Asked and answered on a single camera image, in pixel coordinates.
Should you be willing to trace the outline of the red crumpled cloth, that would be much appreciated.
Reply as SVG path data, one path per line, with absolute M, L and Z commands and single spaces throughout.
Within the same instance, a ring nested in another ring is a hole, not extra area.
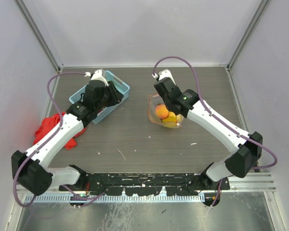
M 58 113 L 54 114 L 51 117 L 47 117 L 42 120 L 40 127 L 38 130 L 35 132 L 35 139 L 33 141 L 33 144 L 37 144 L 42 138 L 45 137 L 45 135 L 48 134 L 58 123 L 60 122 L 60 116 Z M 87 128 L 84 128 L 82 131 L 77 133 L 73 138 L 71 138 L 66 144 L 65 144 L 65 149 L 66 150 L 71 150 L 74 147 L 77 146 L 77 142 L 75 138 L 81 136 Z

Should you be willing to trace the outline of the aluminium frame rail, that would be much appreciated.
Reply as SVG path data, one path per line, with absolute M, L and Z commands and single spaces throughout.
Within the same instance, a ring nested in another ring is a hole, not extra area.
M 223 179 L 221 184 L 218 184 L 218 189 L 222 191 L 238 191 L 238 192 L 264 192 L 276 190 L 273 179 L 269 173 L 249 173 L 244 178 L 228 177 Z M 215 192 L 215 191 L 203 191 L 203 193 Z

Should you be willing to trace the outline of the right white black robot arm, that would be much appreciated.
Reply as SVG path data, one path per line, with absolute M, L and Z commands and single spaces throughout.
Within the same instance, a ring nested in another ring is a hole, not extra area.
M 256 165 L 262 155 L 257 145 L 263 141 L 261 134 L 250 134 L 235 126 L 211 109 L 205 101 L 201 101 L 195 91 L 187 89 L 181 92 L 170 77 L 158 77 L 154 87 L 169 111 L 201 125 L 231 154 L 221 161 L 211 163 L 201 173 L 200 181 L 204 188 L 211 190 L 221 179 L 230 176 L 244 178 Z

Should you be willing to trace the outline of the yellow mango slice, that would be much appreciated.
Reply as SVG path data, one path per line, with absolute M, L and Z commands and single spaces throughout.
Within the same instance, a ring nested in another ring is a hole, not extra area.
M 165 119 L 163 119 L 163 122 L 164 123 L 167 123 L 167 122 L 177 123 L 177 118 L 176 118 L 175 113 L 169 111 L 168 116 Z

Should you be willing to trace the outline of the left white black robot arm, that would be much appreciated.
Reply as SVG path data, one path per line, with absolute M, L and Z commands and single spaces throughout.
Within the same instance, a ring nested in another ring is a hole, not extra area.
M 13 184 L 20 184 L 35 196 L 42 195 L 52 186 L 70 185 L 76 191 L 83 190 L 88 181 L 87 173 L 75 165 L 50 168 L 56 154 L 98 116 L 104 108 L 121 103 L 123 94 L 113 81 L 91 80 L 72 104 L 59 123 L 38 143 L 24 153 L 12 155 Z

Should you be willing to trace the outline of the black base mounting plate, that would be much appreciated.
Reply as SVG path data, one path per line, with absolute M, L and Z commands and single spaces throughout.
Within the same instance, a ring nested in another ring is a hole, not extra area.
M 85 177 L 83 187 L 69 185 L 72 191 L 88 191 L 91 195 L 108 196 L 159 195 L 163 189 L 167 196 L 198 195 L 199 191 L 215 191 L 218 183 L 205 183 L 196 173 L 94 173 Z

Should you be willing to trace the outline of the red orange peach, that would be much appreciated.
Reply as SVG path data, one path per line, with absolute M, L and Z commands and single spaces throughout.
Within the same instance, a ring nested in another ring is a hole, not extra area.
M 163 120 L 168 116 L 168 109 L 164 104 L 159 104 L 155 107 L 156 115 L 159 119 Z

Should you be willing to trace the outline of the yellow pear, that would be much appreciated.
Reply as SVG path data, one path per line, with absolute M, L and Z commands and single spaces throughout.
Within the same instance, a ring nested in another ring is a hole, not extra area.
M 176 118 L 177 118 L 177 123 L 174 123 L 174 122 L 164 123 L 162 120 L 163 126 L 165 126 L 167 128 L 180 128 L 182 126 L 182 121 L 183 121 L 184 117 L 182 115 L 176 115 Z

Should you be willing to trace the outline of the clear orange zip top bag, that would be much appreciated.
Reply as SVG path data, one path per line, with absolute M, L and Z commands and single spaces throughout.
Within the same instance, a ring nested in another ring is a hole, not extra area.
M 148 117 L 152 123 L 165 128 L 180 128 L 184 117 L 167 109 L 158 94 L 148 95 Z

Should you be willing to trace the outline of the light blue plastic basket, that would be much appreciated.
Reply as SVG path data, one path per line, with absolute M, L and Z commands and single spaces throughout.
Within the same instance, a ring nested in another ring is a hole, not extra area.
M 86 127 L 98 124 L 129 96 L 130 87 L 110 71 L 97 69 L 85 72 L 89 83 L 69 97 L 66 113 L 76 116 Z

